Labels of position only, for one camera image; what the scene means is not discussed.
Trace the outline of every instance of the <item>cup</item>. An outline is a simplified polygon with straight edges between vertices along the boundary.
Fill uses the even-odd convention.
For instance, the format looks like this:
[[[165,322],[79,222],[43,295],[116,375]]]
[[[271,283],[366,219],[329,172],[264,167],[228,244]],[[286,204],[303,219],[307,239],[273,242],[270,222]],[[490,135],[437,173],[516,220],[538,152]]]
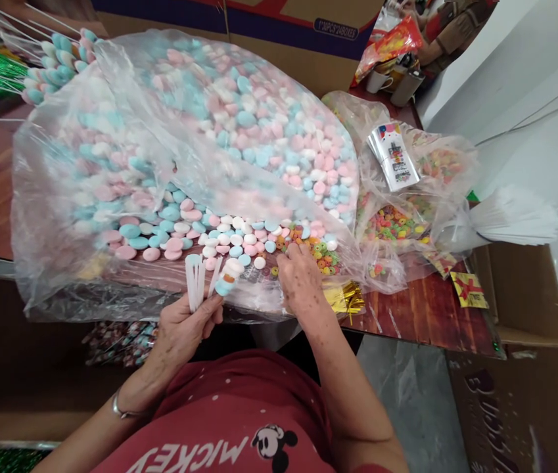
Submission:
[[[373,70],[366,81],[366,91],[378,93],[380,90],[390,87],[393,81],[394,79],[388,74],[380,74],[378,71]]]

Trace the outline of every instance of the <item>gray floor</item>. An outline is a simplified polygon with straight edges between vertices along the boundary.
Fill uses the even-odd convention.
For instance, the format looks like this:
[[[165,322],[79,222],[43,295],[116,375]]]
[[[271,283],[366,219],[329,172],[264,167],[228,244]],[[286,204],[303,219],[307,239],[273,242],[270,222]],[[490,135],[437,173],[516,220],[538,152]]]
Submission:
[[[13,273],[11,262],[0,261],[0,276]],[[469,473],[444,352],[366,335],[358,359],[388,410],[411,472]]]

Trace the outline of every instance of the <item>wood grain surface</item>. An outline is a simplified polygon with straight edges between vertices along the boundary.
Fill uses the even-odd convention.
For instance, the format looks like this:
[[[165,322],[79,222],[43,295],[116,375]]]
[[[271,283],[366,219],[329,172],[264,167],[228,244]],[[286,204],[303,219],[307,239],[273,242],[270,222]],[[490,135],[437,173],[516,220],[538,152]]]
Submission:
[[[356,96],[384,103],[397,120],[421,127],[412,106],[398,109],[388,95],[373,95],[363,88],[352,90]],[[26,117],[28,106],[21,106],[4,118]],[[12,259],[11,226],[11,141],[16,122],[0,122],[0,258]],[[457,351],[495,355],[490,325],[477,309],[462,309],[450,281],[438,275],[411,282],[407,290],[391,296],[370,293],[365,296],[367,313],[342,322],[346,328],[375,335],[400,338]]]

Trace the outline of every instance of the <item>cardboard box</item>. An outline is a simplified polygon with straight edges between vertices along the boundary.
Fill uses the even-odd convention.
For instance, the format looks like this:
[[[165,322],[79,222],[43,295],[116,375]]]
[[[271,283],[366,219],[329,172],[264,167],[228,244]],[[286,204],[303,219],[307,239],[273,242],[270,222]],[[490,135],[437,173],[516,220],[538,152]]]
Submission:
[[[92,416],[131,374],[86,367],[93,324],[29,323],[13,281],[0,279],[0,447],[51,446]]]
[[[347,90],[381,0],[93,0],[111,37],[149,28],[239,45],[318,97]]]
[[[493,243],[476,248],[468,262],[503,344],[558,348],[558,282],[548,245]]]
[[[558,472],[558,348],[518,350],[447,355],[473,473]]]

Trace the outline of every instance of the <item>bracelet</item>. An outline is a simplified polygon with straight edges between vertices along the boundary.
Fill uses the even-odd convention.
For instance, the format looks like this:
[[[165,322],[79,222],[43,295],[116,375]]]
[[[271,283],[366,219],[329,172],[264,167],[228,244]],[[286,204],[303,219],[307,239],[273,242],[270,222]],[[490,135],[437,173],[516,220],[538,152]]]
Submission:
[[[133,412],[123,412],[119,409],[118,400],[119,400],[119,393],[121,392],[121,388],[116,390],[114,396],[112,397],[112,412],[117,414],[120,418],[126,417],[145,417],[151,414],[151,411],[143,411],[140,413],[133,413]]]

